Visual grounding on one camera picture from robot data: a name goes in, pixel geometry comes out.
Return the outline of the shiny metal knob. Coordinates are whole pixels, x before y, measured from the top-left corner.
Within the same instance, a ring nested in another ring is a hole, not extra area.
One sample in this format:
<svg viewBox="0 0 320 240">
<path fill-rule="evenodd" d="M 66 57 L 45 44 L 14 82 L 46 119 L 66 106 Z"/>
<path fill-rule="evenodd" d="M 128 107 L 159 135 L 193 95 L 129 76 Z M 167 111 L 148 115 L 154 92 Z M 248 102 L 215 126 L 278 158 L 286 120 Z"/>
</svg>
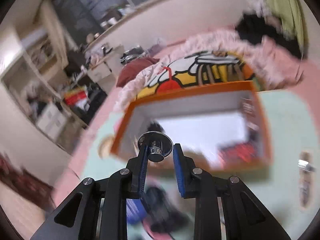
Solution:
<svg viewBox="0 0 320 240">
<path fill-rule="evenodd" d="M 139 150 L 145 146 L 149 161 L 159 163 L 169 156 L 174 148 L 172 140 L 164 133 L 149 131 L 143 133 L 137 142 Z"/>
</svg>

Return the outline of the orange cardboard box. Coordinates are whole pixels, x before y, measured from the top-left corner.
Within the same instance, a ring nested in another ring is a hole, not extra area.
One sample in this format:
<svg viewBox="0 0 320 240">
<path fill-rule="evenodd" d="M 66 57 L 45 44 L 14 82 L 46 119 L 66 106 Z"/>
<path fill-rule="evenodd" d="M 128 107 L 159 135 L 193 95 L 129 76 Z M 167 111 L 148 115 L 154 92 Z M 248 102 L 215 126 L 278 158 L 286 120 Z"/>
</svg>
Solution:
<svg viewBox="0 0 320 240">
<path fill-rule="evenodd" d="M 111 153 L 129 159 L 138 139 L 158 124 L 173 143 L 210 172 L 270 165 L 272 150 L 264 111 L 251 81 L 172 90 L 131 102 Z"/>
</svg>

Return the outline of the dark red pillow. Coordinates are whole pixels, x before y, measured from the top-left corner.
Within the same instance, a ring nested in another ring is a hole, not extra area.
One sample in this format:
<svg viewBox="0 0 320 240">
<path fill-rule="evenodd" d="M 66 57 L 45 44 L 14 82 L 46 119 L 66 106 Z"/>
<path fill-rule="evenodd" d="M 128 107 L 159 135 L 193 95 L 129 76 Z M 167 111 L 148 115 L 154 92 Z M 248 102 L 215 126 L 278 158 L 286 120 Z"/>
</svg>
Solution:
<svg viewBox="0 0 320 240">
<path fill-rule="evenodd" d="M 135 79 L 142 70 L 158 62 L 159 59 L 153 57 L 141 57 L 129 62 L 121 70 L 116 87 L 123 88 L 128 82 Z"/>
</svg>

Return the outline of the white drawer desk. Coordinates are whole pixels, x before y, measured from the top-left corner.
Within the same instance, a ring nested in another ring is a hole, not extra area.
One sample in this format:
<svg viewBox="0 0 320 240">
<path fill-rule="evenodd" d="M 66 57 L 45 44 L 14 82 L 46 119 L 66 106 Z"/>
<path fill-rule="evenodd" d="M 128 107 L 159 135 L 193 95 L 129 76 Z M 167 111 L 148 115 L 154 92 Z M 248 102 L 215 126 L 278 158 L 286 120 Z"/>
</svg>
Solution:
<svg viewBox="0 0 320 240">
<path fill-rule="evenodd" d="M 106 94 L 109 94 L 117 83 L 118 76 L 123 68 L 120 62 L 123 53 L 123 45 L 114 47 L 109 54 L 100 59 L 97 64 L 87 72 L 89 78 Z"/>
</svg>

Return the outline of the pink floral blanket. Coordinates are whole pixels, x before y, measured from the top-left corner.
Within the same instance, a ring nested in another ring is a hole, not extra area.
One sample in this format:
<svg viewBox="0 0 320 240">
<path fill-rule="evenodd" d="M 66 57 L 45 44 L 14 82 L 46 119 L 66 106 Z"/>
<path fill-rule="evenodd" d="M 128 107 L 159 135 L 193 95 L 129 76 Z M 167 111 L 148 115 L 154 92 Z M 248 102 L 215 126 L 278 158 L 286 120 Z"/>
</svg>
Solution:
<svg viewBox="0 0 320 240">
<path fill-rule="evenodd" d="M 261 43 L 241 40 L 232 29 L 188 38 L 182 45 L 129 81 L 118 94 L 115 111 L 130 102 L 170 89 L 252 80 L 260 89 L 294 86 L 302 79 L 301 59 L 264 35 Z"/>
</svg>

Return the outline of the green hanging curtain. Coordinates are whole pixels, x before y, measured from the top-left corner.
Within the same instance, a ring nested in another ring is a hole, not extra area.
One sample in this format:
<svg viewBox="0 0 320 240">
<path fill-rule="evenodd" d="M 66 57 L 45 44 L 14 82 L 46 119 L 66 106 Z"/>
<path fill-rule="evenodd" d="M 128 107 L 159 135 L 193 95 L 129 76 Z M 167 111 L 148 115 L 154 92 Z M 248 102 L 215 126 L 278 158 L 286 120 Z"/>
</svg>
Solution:
<svg viewBox="0 0 320 240">
<path fill-rule="evenodd" d="M 303 18 L 298 0 L 266 0 L 272 13 L 281 19 L 282 28 L 289 38 L 297 38 L 301 52 L 304 50 Z"/>
</svg>

